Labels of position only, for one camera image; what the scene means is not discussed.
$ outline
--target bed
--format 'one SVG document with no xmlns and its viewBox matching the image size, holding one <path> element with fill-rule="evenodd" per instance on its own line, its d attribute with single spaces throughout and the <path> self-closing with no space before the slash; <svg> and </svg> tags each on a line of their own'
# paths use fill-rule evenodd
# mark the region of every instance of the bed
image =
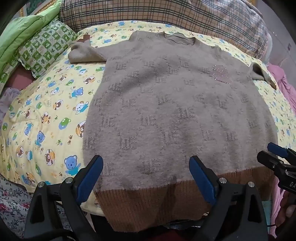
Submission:
<svg viewBox="0 0 296 241">
<path fill-rule="evenodd" d="M 171 24 L 137 20 L 110 22 L 81 30 L 77 39 L 89 34 L 91 45 L 101 47 L 128 39 L 136 30 L 180 32 L 187 37 L 196 37 L 207 45 L 218 45 L 246 65 L 256 62 L 267 71 L 260 60 L 222 39 Z M 33 192 L 40 181 L 60 183 L 84 167 L 83 125 L 93 94 L 100 86 L 104 64 L 70 64 L 69 51 L 64 51 L 42 77 L 21 91 L 3 120 L 0 173 L 25 186 L 28 192 Z M 274 118 L 279 145 L 295 148 L 295 115 L 289 103 L 280 91 L 273 90 L 266 82 L 255 81 L 255 85 Z M 259 190 L 264 199 L 269 197 L 267 186 L 271 182 L 271 175 L 261 180 Z M 81 207 L 89 213 L 104 215 L 93 193 Z"/>
</svg>

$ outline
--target black cable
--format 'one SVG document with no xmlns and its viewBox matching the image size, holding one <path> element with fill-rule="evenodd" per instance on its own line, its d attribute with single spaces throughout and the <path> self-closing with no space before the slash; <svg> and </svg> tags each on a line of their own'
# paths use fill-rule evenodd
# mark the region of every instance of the black cable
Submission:
<svg viewBox="0 0 296 241">
<path fill-rule="evenodd" d="M 71 237 L 74 240 L 77 239 L 76 235 L 67 229 L 55 229 L 53 231 L 46 232 L 44 234 L 32 237 L 32 238 L 26 238 L 22 239 L 23 241 L 50 241 L 58 237 Z"/>
</svg>

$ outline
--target ribbed neckline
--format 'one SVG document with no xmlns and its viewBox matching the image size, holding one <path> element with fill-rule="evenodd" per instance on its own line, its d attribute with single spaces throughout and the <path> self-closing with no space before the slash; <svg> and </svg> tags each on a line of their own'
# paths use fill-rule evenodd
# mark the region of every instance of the ribbed neckline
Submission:
<svg viewBox="0 0 296 241">
<path fill-rule="evenodd" d="M 156 37 L 159 37 L 161 39 L 165 39 L 166 42 L 170 45 L 194 45 L 196 43 L 196 38 L 191 37 L 187 38 L 182 33 L 174 33 L 174 34 L 166 34 L 165 32 L 157 33 Z"/>
</svg>

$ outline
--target plaid blanket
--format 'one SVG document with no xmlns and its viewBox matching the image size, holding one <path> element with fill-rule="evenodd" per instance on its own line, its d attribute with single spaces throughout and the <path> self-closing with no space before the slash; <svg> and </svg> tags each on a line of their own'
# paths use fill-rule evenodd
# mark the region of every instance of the plaid blanket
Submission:
<svg viewBox="0 0 296 241">
<path fill-rule="evenodd" d="M 78 32 L 120 20 L 166 23 L 214 36 L 254 58 L 262 58 L 267 27 L 246 0 L 63 0 L 60 21 Z"/>
</svg>

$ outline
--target silver bolt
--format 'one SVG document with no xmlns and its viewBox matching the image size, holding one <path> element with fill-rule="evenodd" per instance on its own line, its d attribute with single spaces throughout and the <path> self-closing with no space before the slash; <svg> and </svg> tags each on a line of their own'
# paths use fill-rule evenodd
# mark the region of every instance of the silver bolt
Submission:
<svg viewBox="0 0 296 241">
<path fill-rule="evenodd" d="M 227 183 L 227 179 L 224 177 L 221 177 L 221 178 L 219 178 L 219 182 L 225 184 L 225 183 Z"/>
<path fill-rule="evenodd" d="M 255 184 L 253 182 L 248 182 L 249 187 L 253 188 Z"/>
<path fill-rule="evenodd" d="M 67 177 L 65 182 L 69 184 L 69 183 L 73 182 L 73 178 L 72 177 Z"/>
<path fill-rule="evenodd" d="M 45 184 L 45 182 L 39 182 L 39 183 L 38 183 L 38 187 L 41 188 L 41 187 L 44 186 L 44 184 Z"/>
</svg>

